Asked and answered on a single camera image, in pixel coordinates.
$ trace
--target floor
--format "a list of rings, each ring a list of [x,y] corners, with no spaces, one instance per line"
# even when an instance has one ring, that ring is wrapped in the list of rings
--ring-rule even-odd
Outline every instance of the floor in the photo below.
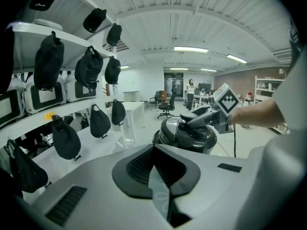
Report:
[[[171,112],[173,115],[179,115],[186,110],[185,106],[183,106],[183,101],[175,101],[175,107],[175,110]],[[125,126],[128,146],[139,146],[152,142],[154,133],[160,129],[161,122],[166,119],[166,117],[157,119],[157,116],[162,111],[158,109],[151,110],[152,108],[155,108],[152,104],[145,106],[145,128],[142,127],[141,112],[135,114],[135,132],[137,137],[135,142],[133,141],[130,128]],[[218,141],[211,154],[233,157],[234,133],[220,135],[215,129],[214,131]],[[250,129],[245,129],[240,125],[236,125],[236,156],[238,158],[247,158],[251,149],[266,145],[269,140],[277,135],[277,133],[267,128],[251,126]]]

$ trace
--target person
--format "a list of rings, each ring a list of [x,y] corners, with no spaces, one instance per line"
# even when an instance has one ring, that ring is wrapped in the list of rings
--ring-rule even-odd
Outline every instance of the person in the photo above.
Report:
[[[292,21],[289,35],[292,53],[290,71],[298,60],[304,45]],[[272,128],[284,122],[284,117],[273,97],[255,105],[237,107],[228,118],[229,125],[254,125],[266,128]]]
[[[189,111],[192,110],[193,105],[193,99],[194,99],[194,92],[195,92],[196,86],[194,86],[194,80],[190,79],[189,83],[187,84],[187,94],[188,94],[188,105],[187,109]]]

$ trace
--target human arm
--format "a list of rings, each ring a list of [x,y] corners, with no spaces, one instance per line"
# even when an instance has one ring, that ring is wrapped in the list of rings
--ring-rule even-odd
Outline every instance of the human arm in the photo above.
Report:
[[[284,123],[283,115],[273,98],[259,104],[238,107],[228,120],[230,125],[255,125],[267,128]]]

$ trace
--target robotic arm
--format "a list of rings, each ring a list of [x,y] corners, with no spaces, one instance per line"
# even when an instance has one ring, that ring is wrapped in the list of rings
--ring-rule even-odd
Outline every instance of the robotic arm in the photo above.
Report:
[[[234,91],[224,83],[214,94],[208,98],[209,104],[196,110],[180,114],[192,129],[212,125],[219,134],[231,133],[233,129],[228,125],[228,117],[240,103]]]

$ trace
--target brick wall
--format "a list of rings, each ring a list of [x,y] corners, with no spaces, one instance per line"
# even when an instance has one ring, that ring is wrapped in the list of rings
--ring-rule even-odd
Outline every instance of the brick wall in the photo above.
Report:
[[[260,69],[251,69],[246,71],[238,71],[233,73],[227,73],[214,77],[214,89],[218,89],[224,83],[227,83],[236,94],[241,96],[246,96],[247,92],[252,92],[254,97],[255,92],[255,76],[257,78],[279,78],[279,68],[260,68]]]

